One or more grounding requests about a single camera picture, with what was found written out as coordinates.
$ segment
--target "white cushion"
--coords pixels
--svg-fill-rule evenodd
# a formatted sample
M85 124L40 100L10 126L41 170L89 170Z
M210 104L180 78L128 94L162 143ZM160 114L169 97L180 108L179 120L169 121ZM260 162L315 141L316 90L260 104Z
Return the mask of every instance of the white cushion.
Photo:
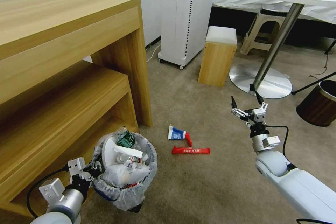
M210 26L206 36L206 42L237 45L236 29Z

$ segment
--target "brown trash bin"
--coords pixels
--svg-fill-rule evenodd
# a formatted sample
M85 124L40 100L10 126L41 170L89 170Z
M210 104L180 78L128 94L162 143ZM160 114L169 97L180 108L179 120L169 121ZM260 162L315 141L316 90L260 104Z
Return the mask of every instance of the brown trash bin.
M310 124L329 126L336 119L336 82L321 81L296 107L296 112Z

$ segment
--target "tripod leg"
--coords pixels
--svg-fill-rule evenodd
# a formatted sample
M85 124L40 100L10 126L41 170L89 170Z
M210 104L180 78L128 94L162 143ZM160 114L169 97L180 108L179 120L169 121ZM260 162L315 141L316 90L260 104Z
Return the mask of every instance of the tripod leg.
M301 92L302 90L305 90L305 89L307 89L307 88L309 88L309 87L311 87L311 86L313 86L313 85L315 85L315 84L317 84L321 81L324 81L325 79L328 79L328 78L330 78L331 76L334 76L334 75L336 75L336 72L333 72L332 74L329 74L326 77L323 77L322 79L319 79L319 80L317 80L317 81L315 81L315 82L313 82L313 83L311 83L311 84L309 84L309 85L307 85L307 86L305 86L305 87L303 87L303 88L301 88L297 91L293 91L291 94L296 95L297 93Z
M331 51L331 49L334 47L335 44L336 44L336 38L334 39L334 41L331 43L331 45L329 46L329 48L326 50L324 54L325 55L329 54L329 52Z

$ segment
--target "beige carpet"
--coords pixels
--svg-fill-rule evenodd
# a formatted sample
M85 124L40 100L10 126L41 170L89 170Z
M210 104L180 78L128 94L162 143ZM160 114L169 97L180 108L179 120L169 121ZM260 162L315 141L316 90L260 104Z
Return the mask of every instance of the beige carpet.
M314 79L308 75L323 69L322 48L318 42L305 47L282 47L273 68L288 74L294 89ZM148 50L147 57L155 47ZM150 96L154 126L140 132L155 146L158 173L146 193L138 214L122 212L94 194L82 209L82 224L93 223L296 223L300 215L254 167L249 129L231 113L231 95L242 109L256 107L255 97L236 88L228 79L223 88L197 83L202 54L184 70L148 63ZM262 62L265 53L253 51L243 56L239 48L233 65ZM336 70L336 58L330 55L327 73ZM333 190L336 190L336 123L320 128L303 121L295 107L311 91L269 102L267 123L290 128L287 157ZM174 145L186 141L168 141L168 125L187 130L195 147L210 147L210 155L171 154ZM271 135L285 136L284 129L272 129ZM0 211L1 223L29 223L29 219Z

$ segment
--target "wooden table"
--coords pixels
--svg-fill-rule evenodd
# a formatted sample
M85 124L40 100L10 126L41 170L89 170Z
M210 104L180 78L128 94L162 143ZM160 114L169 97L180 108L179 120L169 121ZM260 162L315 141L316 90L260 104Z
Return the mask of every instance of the wooden table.
M106 133L152 125L141 5L4 0L0 29L0 208L29 216L34 181L70 159L89 162ZM42 196L31 200L42 214Z

